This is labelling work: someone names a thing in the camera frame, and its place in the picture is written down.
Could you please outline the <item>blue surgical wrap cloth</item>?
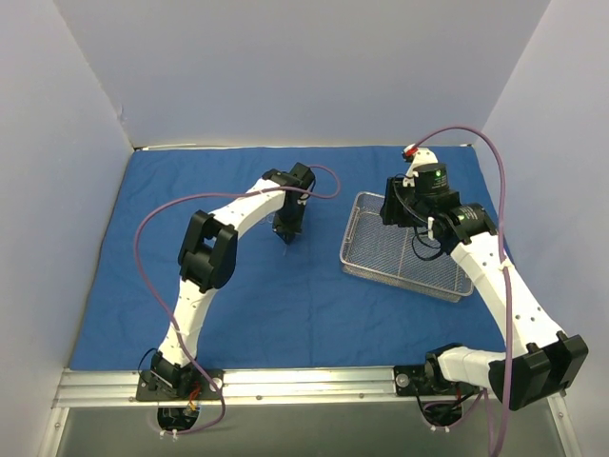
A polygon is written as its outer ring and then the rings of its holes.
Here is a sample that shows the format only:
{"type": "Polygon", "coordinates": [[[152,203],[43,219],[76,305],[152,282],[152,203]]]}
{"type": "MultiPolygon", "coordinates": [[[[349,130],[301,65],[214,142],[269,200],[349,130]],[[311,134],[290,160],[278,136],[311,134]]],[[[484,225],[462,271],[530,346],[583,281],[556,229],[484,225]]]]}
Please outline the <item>blue surgical wrap cloth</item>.
{"type": "Polygon", "coordinates": [[[205,319],[205,368],[415,365],[451,343],[501,351],[479,294],[457,303],[358,278],[339,255],[355,196],[383,193],[405,170],[398,146],[139,150],[132,154],[102,245],[70,367],[129,370],[161,344],[179,286],[191,215],[223,206],[269,169],[316,169],[318,198],[289,245],[268,222],[238,244],[236,268],[205,319]]]}

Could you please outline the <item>aluminium front rail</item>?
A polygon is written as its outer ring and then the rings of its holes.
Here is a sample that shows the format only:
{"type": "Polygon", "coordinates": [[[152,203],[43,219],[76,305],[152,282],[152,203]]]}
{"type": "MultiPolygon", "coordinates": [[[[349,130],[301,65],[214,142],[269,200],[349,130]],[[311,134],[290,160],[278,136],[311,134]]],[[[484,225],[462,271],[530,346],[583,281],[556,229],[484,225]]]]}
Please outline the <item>aluminium front rail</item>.
{"type": "MultiPolygon", "coordinates": [[[[399,396],[391,367],[236,369],[223,378],[227,406],[386,403],[413,401],[399,396]]],[[[188,399],[136,399],[136,371],[66,369],[52,404],[55,407],[184,407],[188,399]]]]}

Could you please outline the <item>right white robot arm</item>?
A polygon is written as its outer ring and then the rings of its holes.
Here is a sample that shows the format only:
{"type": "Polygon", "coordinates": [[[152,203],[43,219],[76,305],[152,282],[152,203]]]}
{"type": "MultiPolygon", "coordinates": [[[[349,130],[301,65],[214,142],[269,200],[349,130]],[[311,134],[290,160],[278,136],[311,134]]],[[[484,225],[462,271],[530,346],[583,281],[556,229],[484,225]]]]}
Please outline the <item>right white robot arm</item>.
{"type": "Polygon", "coordinates": [[[422,380],[442,393],[457,383],[491,390],[512,411],[569,388],[589,348],[547,314],[511,262],[499,229],[478,203],[450,188],[444,163],[386,181],[386,226],[424,230],[472,281],[503,337],[493,352],[450,344],[427,353],[422,380]]]}

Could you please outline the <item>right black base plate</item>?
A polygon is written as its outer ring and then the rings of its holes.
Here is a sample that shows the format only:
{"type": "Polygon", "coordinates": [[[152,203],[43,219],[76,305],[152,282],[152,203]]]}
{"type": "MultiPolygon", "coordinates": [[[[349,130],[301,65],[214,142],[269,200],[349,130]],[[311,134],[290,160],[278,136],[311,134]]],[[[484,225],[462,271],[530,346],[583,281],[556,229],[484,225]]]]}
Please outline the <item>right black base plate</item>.
{"type": "Polygon", "coordinates": [[[480,389],[465,383],[438,381],[428,375],[424,365],[394,366],[393,382],[399,397],[452,396],[461,398],[468,394],[478,394],[480,389]]]}

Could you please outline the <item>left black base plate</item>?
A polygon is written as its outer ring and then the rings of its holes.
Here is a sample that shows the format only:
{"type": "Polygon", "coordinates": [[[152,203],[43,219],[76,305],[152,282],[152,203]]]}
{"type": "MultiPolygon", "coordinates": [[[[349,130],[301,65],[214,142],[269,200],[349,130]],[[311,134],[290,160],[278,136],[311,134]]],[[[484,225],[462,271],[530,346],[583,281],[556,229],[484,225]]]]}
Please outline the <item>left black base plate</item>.
{"type": "Polygon", "coordinates": [[[219,392],[198,370],[188,371],[174,387],[152,370],[140,373],[135,400],[138,402],[177,402],[186,400],[220,400],[219,392]]]}

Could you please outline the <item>wire mesh instrument tray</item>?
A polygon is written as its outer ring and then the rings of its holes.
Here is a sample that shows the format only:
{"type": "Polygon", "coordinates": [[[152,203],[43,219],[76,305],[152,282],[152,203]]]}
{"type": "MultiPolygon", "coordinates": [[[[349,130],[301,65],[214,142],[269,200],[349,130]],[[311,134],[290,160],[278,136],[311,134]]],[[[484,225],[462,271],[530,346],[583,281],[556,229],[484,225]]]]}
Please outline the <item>wire mesh instrument tray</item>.
{"type": "Polygon", "coordinates": [[[435,259],[439,245],[423,231],[382,223],[382,204],[379,194],[356,195],[341,244],[343,272],[452,303],[471,295],[470,278],[450,257],[435,259]]]}

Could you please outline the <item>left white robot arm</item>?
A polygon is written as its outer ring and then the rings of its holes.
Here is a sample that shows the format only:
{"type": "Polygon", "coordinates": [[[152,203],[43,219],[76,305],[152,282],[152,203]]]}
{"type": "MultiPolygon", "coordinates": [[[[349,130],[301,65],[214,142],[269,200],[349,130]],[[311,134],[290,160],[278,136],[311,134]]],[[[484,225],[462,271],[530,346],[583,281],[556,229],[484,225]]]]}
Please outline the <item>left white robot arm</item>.
{"type": "Polygon", "coordinates": [[[302,163],[290,171],[271,169],[228,205],[191,216],[178,254],[178,298],[149,370],[168,398],[185,397],[202,377],[193,363],[199,335],[214,296],[234,273],[240,237],[273,214],[272,230],[291,244],[302,232],[306,200],[315,183],[313,170],[302,163]]]}

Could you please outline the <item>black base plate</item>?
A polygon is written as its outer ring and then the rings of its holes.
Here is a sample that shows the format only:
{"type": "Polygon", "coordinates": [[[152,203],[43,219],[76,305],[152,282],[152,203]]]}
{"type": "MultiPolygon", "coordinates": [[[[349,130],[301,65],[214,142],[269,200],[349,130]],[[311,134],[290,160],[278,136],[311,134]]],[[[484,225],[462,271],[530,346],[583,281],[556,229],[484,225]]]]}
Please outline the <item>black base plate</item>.
{"type": "Polygon", "coordinates": [[[452,396],[461,398],[468,394],[478,394],[480,389],[465,383],[438,381],[428,375],[424,365],[394,366],[393,382],[399,397],[452,396]]]}
{"type": "Polygon", "coordinates": [[[140,373],[135,400],[138,402],[177,402],[186,400],[220,400],[219,392],[198,370],[188,371],[174,387],[152,370],[140,373]]]}

